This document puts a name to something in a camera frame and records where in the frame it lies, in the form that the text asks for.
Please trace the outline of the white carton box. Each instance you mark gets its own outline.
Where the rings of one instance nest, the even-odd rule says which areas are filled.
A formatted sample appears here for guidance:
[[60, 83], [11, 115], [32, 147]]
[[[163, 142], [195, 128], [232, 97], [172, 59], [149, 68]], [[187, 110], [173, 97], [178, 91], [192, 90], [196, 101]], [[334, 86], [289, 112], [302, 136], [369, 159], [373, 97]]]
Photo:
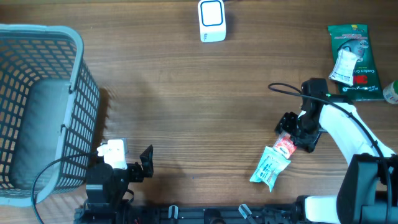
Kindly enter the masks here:
[[353, 86], [354, 84], [354, 68], [360, 57], [348, 50], [341, 49], [338, 51], [338, 57], [329, 75], [329, 79], [342, 83], [344, 85]]

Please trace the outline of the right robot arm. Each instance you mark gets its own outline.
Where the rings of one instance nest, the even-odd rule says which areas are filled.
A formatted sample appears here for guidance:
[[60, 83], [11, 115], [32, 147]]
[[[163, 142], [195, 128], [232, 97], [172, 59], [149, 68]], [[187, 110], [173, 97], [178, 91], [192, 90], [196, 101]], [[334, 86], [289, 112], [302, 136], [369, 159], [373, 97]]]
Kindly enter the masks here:
[[328, 133], [348, 163], [337, 195], [301, 195], [291, 204], [267, 205], [272, 222], [397, 223], [397, 154], [366, 126], [353, 102], [330, 94], [324, 78], [311, 78], [294, 88], [302, 113], [283, 115], [275, 132], [286, 132], [293, 144], [313, 152]]

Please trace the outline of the green lid jar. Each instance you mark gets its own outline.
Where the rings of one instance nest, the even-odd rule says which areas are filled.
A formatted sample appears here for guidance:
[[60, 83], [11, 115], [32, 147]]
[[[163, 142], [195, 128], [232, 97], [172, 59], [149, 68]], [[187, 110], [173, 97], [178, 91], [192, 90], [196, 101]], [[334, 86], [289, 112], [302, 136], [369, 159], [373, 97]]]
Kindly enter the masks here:
[[388, 103], [393, 105], [398, 104], [397, 84], [398, 80], [393, 81], [388, 86], [386, 86], [382, 92], [384, 99]]

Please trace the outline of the mint wet wipes pack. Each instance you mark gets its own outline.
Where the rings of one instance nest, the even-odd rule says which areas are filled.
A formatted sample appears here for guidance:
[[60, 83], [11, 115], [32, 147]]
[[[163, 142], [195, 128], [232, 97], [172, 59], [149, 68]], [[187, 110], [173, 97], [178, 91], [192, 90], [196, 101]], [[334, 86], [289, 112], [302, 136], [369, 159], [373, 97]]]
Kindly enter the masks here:
[[278, 175], [290, 164], [282, 154], [273, 148], [266, 146], [259, 160], [256, 170], [249, 179], [250, 182], [263, 182], [272, 192]]

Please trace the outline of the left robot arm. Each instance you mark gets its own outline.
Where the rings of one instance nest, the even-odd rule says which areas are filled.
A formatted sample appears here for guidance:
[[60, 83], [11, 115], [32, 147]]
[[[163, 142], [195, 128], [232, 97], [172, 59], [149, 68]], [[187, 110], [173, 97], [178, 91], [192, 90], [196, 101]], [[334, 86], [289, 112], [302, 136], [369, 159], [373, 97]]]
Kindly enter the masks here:
[[140, 218], [132, 217], [132, 202], [123, 199], [130, 183], [143, 182], [154, 173], [153, 146], [140, 155], [141, 163], [128, 164], [126, 168], [113, 168], [102, 162], [92, 167], [86, 176], [88, 199], [75, 210], [74, 223], [140, 223]]

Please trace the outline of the green 3M gloves package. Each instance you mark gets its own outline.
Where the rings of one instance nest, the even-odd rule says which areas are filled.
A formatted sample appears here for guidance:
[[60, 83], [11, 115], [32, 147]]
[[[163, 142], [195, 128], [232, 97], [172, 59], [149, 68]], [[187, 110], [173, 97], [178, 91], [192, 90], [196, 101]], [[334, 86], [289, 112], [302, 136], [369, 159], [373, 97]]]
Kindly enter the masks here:
[[383, 99], [368, 26], [366, 24], [332, 25], [328, 27], [328, 31], [331, 36], [334, 63], [338, 57], [338, 51], [341, 49], [348, 50], [360, 57], [354, 68], [353, 86], [337, 82], [338, 91], [353, 101]]

